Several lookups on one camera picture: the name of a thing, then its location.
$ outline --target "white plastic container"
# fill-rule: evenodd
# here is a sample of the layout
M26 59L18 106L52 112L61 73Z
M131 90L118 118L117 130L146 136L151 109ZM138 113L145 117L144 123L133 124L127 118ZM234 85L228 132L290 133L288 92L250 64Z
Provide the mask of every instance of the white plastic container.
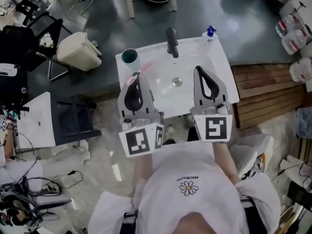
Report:
M282 39L282 45L289 55L293 55L299 49L303 48L309 37L304 30L292 30Z
M275 26L275 30L278 35L283 38L290 31L294 29L303 29L304 23L299 20L295 15L288 15L281 19Z
M58 59L83 71L99 67L102 61L98 56L101 52L88 40L87 33L76 32L58 46Z
M293 63L289 72L295 82L307 82L312 79L312 60L310 58L302 58L300 61Z

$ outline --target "person's arm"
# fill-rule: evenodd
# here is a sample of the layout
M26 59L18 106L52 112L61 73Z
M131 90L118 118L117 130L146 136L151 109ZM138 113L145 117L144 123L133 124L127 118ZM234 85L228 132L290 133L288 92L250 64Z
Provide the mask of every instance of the person's arm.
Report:
M132 193L129 197L133 197L137 189L139 181L147 181L153 174L152 155L142 155L137 157L135 171L132 179Z
M13 141L13 129L14 126L12 124L8 125L8 132L5 138L5 146L4 146L4 155L5 158L10 158L14 155L14 141Z
M215 142L213 143L213 148L215 162L223 170L233 185L235 185L240 179L238 178L237 169L227 145L225 143Z

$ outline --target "wooden pallet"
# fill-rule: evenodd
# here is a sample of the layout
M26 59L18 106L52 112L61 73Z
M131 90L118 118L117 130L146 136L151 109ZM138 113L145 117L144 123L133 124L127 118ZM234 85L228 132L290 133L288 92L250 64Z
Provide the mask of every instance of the wooden pallet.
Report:
M299 159L304 162L312 162L312 141L310 139L300 139Z
M236 124L245 129L288 113L302 105L304 87L292 81L287 64L232 67L240 102Z

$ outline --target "white sink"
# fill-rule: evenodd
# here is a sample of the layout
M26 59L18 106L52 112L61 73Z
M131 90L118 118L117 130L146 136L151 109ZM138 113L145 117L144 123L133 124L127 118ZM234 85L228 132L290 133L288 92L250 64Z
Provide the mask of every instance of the white sink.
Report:
M167 43L159 43L136 49L140 57L140 66L152 62L143 71L154 96L154 106L164 117L188 114L194 106L194 77L196 66L216 73L226 84L230 103L239 102L234 77L216 36L210 46L204 46L201 38L178 40L179 57L173 58L167 53ZM134 72L116 55L120 87Z

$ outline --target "strap buckle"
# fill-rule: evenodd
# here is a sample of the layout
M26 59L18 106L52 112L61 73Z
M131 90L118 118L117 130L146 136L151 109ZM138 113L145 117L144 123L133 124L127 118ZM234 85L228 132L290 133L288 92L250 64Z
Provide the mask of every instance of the strap buckle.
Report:
M123 224L134 224L137 220L138 210L123 215Z

